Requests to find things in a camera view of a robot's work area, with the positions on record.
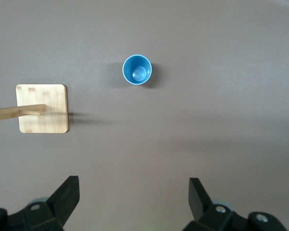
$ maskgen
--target blue cup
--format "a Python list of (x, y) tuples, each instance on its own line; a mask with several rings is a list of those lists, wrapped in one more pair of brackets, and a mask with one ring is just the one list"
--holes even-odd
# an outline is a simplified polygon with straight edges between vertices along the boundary
[(143, 55), (135, 54), (125, 60), (122, 72), (129, 83), (140, 85), (149, 80), (152, 74), (152, 65)]

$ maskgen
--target wooden square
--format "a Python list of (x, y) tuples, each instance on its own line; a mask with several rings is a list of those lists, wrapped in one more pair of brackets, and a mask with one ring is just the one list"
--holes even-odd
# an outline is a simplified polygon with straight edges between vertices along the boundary
[(17, 106), (45, 104), (42, 115), (19, 117), (23, 133), (65, 133), (68, 131), (66, 87), (62, 84), (19, 84)]

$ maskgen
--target screw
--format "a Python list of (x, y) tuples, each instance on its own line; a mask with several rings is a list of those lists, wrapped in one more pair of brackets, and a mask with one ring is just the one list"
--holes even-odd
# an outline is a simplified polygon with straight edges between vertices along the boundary
[(226, 212), (226, 209), (222, 206), (216, 206), (216, 211), (219, 212), (219, 213), (225, 213)]
[(260, 213), (258, 213), (256, 215), (256, 218), (258, 219), (258, 221), (261, 221), (261, 222), (268, 222), (269, 221), (269, 219), (265, 215), (262, 215)]

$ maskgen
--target gray table surface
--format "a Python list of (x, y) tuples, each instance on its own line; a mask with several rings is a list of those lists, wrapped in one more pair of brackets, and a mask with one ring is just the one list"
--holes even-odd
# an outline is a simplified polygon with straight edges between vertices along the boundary
[[(143, 86), (125, 59), (153, 64)], [(289, 0), (0, 0), (0, 108), (67, 87), (70, 130), (0, 121), (0, 207), (79, 175), (66, 231), (180, 231), (188, 179), (289, 229)]]

